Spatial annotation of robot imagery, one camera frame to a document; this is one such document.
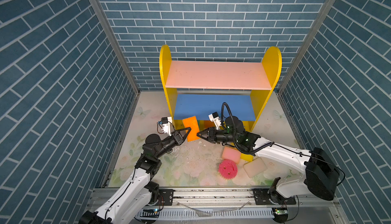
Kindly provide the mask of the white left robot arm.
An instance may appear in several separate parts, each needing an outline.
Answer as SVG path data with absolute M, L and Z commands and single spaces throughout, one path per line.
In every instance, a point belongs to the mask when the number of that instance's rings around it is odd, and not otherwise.
M 125 183 L 96 211 L 86 211 L 79 219 L 80 224 L 129 224 L 147 205 L 158 204 L 152 210 L 163 210 L 165 200 L 159 193 L 159 184 L 152 181 L 162 162 L 159 159 L 185 142 L 191 128 L 175 130 L 161 139 L 157 134 L 147 136 L 143 152 L 133 172 Z

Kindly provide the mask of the small yellow sponge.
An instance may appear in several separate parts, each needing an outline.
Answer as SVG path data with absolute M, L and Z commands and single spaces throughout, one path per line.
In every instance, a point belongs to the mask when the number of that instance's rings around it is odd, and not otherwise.
M 250 154 L 241 154 L 240 158 L 244 161 L 247 161 L 247 162 L 252 162 L 254 160 L 254 156 L 250 155 Z

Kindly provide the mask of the orange sponge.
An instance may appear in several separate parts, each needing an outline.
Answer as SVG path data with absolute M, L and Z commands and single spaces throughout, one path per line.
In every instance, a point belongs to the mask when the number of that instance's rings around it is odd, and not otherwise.
M 210 127 L 215 127 L 214 123 L 209 120 L 204 120 L 203 121 L 204 129 L 210 128 Z

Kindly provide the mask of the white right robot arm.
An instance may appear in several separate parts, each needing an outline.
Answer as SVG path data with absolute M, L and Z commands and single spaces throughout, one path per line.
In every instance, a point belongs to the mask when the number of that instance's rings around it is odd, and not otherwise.
M 304 150 L 272 142 L 244 129 L 237 117 L 227 118 L 223 129 L 210 127 L 197 133 L 200 138 L 214 144 L 233 146 L 241 153 L 267 158 L 283 164 L 299 173 L 299 176 L 283 180 L 277 177 L 272 184 L 271 195 L 290 198 L 313 194 L 320 199 L 334 199 L 340 184 L 341 169 L 321 148 Z

